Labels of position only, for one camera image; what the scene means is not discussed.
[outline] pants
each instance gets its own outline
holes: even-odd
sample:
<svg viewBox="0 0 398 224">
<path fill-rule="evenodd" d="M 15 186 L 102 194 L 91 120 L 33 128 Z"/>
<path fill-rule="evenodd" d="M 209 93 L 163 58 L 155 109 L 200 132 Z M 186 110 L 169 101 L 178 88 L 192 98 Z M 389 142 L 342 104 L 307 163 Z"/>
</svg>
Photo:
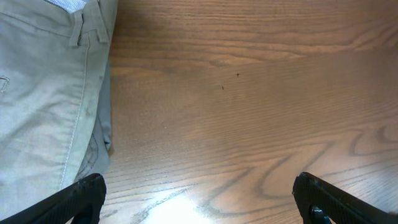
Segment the pants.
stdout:
<svg viewBox="0 0 398 224">
<path fill-rule="evenodd" d="M 73 14 L 0 1 L 0 220 L 108 165 L 109 112 L 98 100 L 116 1 Z"/>
</svg>

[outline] wooden table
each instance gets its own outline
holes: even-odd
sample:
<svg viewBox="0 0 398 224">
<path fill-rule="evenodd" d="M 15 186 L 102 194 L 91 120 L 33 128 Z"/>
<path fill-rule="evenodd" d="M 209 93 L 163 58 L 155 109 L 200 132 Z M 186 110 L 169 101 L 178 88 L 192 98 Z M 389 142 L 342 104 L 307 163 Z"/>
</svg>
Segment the wooden table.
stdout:
<svg viewBox="0 0 398 224">
<path fill-rule="evenodd" d="M 398 2 L 120 0 L 101 223 L 302 223 L 311 172 L 398 212 Z"/>
</svg>

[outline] wood plank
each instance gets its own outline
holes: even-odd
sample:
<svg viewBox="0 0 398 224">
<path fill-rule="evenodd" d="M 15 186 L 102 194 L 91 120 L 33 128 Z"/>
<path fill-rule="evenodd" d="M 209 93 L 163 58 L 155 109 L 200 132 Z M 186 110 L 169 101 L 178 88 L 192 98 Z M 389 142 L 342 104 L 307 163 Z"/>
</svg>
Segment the wood plank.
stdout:
<svg viewBox="0 0 398 224">
<path fill-rule="evenodd" d="M 121 1 L 101 222 L 300 223 L 301 171 L 398 212 L 397 6 Z"/>
</svg>

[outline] waistband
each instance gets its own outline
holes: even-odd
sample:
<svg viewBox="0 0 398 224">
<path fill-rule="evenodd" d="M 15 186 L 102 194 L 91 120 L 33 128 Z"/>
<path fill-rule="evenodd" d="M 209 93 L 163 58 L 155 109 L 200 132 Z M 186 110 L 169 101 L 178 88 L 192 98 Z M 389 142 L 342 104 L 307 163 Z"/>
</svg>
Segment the waistband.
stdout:
<svg viewBox="0 0 398 224">
<path fill-rule="evenodd" d="M 90 30 L 97 31 L 101 43 L 109 42 L 98 0 L 88 2 L 82 10 L 73 14 L 44 0 L 7 0 L 0 1 L 0 14 L 69 37 L 71 46 L 77 46 L 80 34 Z"/>
</svg>

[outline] belt loop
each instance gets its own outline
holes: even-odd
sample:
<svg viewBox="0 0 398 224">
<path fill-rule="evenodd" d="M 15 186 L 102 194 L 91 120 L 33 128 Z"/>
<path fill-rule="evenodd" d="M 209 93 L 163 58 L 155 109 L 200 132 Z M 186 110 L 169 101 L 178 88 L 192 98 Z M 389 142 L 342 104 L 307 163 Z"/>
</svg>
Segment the belt loop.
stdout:
<svg viewBox="0 0 398 224">
<path fill-rule="evenodd" d="M 104 20 L 102 19 L 101 9 L 98 5 L 98 1 L 94 0 L 93 7 L 90 8 L 91 14 L 94 19 L 94 24 L 96 26 L 98 38 L 100 43 L 109 43 L 108 32 L 106 31 Z"/>
<path fill-rule="evenodd" d="M 81 14 L 81 10 L 76 11 L 74 15 L 75 15 L 75 26 L 73 28 L 72 36 L 69 39 L 69 46 L 78 47 L 81 27 L 83 26 L 83 16 Z"/>
</svg>

